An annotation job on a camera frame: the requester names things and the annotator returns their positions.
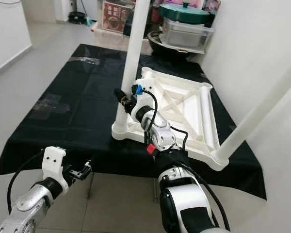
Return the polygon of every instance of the black cable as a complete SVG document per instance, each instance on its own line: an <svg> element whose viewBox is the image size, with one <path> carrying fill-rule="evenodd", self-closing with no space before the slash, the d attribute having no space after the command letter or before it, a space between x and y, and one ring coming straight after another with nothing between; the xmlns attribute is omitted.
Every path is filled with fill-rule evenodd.
<svg viewBox="0 0 291 233"><path fill-rule="evenodd" d="M153 98L153 100L154 100L154 102L155 102L154 114L153 114L153 117L152 117L152 119L151 119L151 121L150 121L149 127L147 128L147 131L146 131L146 132L149 134L150 129L152 128L152 125L153 125L154 119L155 119L155 117L156 117L158 104L157 104L157 99L156 99L155 95L153 95L151 92L146 91L146 90L141 90L141 91L142 91L142 92L145 92L145 93L147 93L147 94L149 94L149 95Z"/></svg>
<svg viewBox="0 0 291 233"><path fill-rule="evenodd" d="M19 1L14 1L14 2L3 2L3 1L0 1L0 4L5 4L5 5L13 5L13 4L17 4L17 3L20 3L21 0Z"/></svg>
<svg viewBox="0 0 291 233"><path fill-rule="evenodd" d="M7 191L7 204L8 204L8 211L9 214L12 211L12 205L11 205L11 190L12 190L12 185L16 179L16 177L18 176L18 174L34 159L38 158L39 156L43 155L43 151L41 150L39 153L37 153L36 155L34 155L33 157L31 157L30 159L28 159L26 162L24 162L19 169L15 172L14 176L11 178L9 186L8 186L8 191Z"/></svg>
<svg viewBox="0 0 291 233"><path fill-rule="evenodd" d="M170 128L172 128L172 129L175 130L175 131L178 131L178 132L180 132L180 133L184 133L184 134L185 134L185 137L184 137L184 139L183 139L183 143L182 143L182 149L185 150L185 143L186 143L186 140L188 139L189 133L186 132L186 131L183 131L183 130L177 129L177 128L173 127L173 126L170 126Z"/></svg>
<svg viewBox="0 0 291 233"><path fill-rule="evenodd" d="M85 9L85 7L84 7L83 0L81 0L81 3L82 3L82 6L83 6L83 9L84 9L85 15L88 16L88 15L87 15L87 12L86 12L86 9Z"/></svg>
<svg viewBox="0 0 291 233"><path fill-rule="evenodd" d="M179 162L179 161L175 161L176 165L177 166L180 166L186 170L188 170L189 172L191 172L192 174L194 174L194 176L197 178L197 180L199 182L201 182L205 188L208 190L208 192L210 193L210 195L212 196L212 198L214 199L215 203L218 205L219 207L219 210L221 212L221 215L222 215L222 219L223 219L223 222L224 222L224 226L225 226L225 229L230 231L230 227L229 227L229 223L228 223L228 219L227 219L227 216L226 216L226 213L224 211L224 208L221 204L221 202L219 201L219 199L217 198L217 196L215 195L215 193L213 192L213 190L209 187L209 185L206 183L206 181L196 172L194 171L192 168L184 165L183 163Z"/></svg>
<svg viewBox="0 0 291 233"><path fill-rule="evenodd" d="M218 220L215 217L215 215L214 215L212 210L211 210L211 215L212 215L212 220L213 220L214 225L219 228L220 226L219 226Z"/></svg>

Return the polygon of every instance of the black tablecloth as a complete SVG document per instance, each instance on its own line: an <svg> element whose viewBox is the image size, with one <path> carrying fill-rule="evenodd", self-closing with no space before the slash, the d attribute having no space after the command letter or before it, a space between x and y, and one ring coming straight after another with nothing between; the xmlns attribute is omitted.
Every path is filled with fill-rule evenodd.
<svg viewBox="0 0 291 233"><path fill-rule="evenodd" d="M60 146L72 149L65 163L75 167L81 168L93 156L92 166L96 172L155 177L154 162L144 144L116 141L111 136L117 108L113 90L121 86L126 53L79 45L72 56L97 58L99 62L97 60L96 65L83 61L65 64L8 139L0 158L0 175L15 172L41 148ZM142 55L138 76L141 67L210 83L196 63L169 62L157 56ZM222 143L235 124L214 89L211 98ZM245 142L222 171L214 171L197 160L190 162L209 184L237 188L266 199L261 166ZM40 167L41 161L35 161L28 169Z"/></svg>

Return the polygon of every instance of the blue connector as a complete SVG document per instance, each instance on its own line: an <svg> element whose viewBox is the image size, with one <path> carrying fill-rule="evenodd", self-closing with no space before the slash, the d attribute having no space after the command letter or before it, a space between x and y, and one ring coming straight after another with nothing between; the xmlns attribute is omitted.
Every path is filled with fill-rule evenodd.
<svg viewBox="0 0 291 233"><path fill-rule="evenodd" d="M136 90L136 94L137 95L142 95L143 94L143 92L142 92L142 86L141 85L138 86L138 88Z"/></svg>

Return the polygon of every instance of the table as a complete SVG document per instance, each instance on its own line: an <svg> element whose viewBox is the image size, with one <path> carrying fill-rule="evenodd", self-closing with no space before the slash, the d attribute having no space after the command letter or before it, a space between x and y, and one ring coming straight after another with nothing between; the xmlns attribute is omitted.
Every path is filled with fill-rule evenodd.
<svg viewBox="0 0 291 233"><path fill-rule="evenodd" d="M116 141L111 136L117 108L113 90L121 86L126 52L81 44L72 56L96 58L96 63L65 64L6 142L0 157L0 175L15 172L42 148L60 146L72 149L63 163L71 163L75 168L81 168L92 157L95 172L156 177L153 158L144 144L128 139ZM137 76L142 67L210 83L196 63L141 55ZM210 94L222 144L235 124L215 88ZM34 161L27 169L41 168L41 162ZM266 199L262 168L246 142L222 171L214 171L194 159L190 163L209 184L236 188Z"/></svg>

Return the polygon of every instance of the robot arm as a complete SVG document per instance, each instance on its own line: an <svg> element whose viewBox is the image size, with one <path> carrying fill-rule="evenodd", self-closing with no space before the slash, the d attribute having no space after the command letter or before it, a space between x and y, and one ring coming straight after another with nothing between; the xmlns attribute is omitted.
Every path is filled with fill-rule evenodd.
<svg viewBox="0 0 291 233"><path fill-rule="evenodd" d="M65 194L75 179L84 180L91 172L90 161L82 171L62 167L65 150L47 147L44 152L42 170L43 181L35 183L12 207L10 215L0 226L0 233L34 233L54 200Z"/></svg>
<svg viewBox="0 0 291 233"><path fill-rule="evenodd" d="M145 131L147 151L154 157L159 174L164 229L168 233L229 232L212 223L212 212L204 191L196 177L181 166L190 166L188 154L177 145L170 123L157 112L156 98L149 92L152 85L147 82L138 80L139 85L132 87L130 99L121 90L115 90L115 95ZM152 107L153 99L156 109Z"/></svg>

